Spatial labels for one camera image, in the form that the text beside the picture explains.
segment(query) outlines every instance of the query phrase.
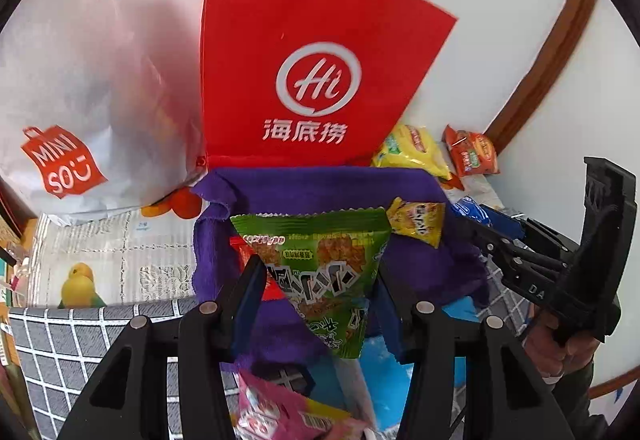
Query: purple towel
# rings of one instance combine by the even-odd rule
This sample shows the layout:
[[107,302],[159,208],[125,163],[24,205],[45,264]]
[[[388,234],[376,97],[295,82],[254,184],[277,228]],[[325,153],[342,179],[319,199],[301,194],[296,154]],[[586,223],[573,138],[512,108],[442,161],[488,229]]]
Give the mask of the purple towel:
[[[398,279],[421,299],[436,304],[471,293],[481,300],[487,297],[478,249],[456,238],[451,205],[437,180],[423,170],[355,166],[218,168],[193,191],[211,202],[194,228],[197,268],[193,288],[199,301],[215,299],[224,283],[239,276],[238,256],[229,245],[229,237],[236,234],[229,216],[388,208],[398,196],[409,202],[447,204],[439,248],[397,234],[389,239],[383,261]],[[260,305],[250,350],[239,364],[305,362],[326,352],[287,300],[268,301]]]

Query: small yellow snack packet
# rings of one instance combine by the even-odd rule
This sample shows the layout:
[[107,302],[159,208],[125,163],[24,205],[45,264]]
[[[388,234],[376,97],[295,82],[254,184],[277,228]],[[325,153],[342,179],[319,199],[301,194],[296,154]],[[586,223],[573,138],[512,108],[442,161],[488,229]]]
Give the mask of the small yellow snack packet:
[[444,204],[405,202],[402,198],[396,198],[386,211],[386,217],[396,234],[423,240],[433,248],[440,245]]
[[433,137],[425,128],[396,124],[380,151],[373,157],[375,167],[412,167],[424,169],[445,180],[451,178],[449,167]]

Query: metal screw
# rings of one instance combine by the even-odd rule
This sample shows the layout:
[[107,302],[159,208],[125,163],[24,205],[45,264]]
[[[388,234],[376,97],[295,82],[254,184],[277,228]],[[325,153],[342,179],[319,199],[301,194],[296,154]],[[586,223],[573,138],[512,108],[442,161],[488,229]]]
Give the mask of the metal screw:
[[429,301],[420,301],[419,303],[416,303],[415,309],[421,314],[431,314],[436,307]]
[[214,301],[205,301],[200,305],[200,313],[204,315],[213,314],[216,310],[218,310],[218,305]]
[[502,328],[503,324],[504,324],[503,320],[500,319],[497,315],[490,315],[486,319],[486,325],[489,328],[493,328],[494,330],[499,330],[500,328]]
[[143,315],[136,315],[131,321],[129,321],[129,325],[131,326],[131,328],[138,330],[139,328],[142,328],[144,325],[146,325],[146,321],[147,318]]

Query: wooden edge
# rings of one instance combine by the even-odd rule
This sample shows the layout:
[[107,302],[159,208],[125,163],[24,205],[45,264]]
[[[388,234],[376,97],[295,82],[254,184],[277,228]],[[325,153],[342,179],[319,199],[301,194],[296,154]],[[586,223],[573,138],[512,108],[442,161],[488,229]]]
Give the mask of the wooden edge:
[[595,1],[566,0],[531,70],[485,132],[498,153],[529,120],[564,70],[591,18]]
[[603,382],[602,384],[589,388],[589,398],[598,398],[599,396],[606,395],[612,391],[620,390],[638,378],[640,378],[640,366],[636,366],[631,371],[623,373],[623,375],[617,376],[616,378],[612,378],[607,382]]

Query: yellow bird print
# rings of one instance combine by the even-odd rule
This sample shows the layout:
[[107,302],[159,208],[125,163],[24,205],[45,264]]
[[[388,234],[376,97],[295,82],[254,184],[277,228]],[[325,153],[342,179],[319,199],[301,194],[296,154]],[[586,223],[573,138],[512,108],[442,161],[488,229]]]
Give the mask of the yellow bird print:
[[62,285],[58,308],[100,308],[106,306],[95,293],[94,271],[86,263],[76,263]]

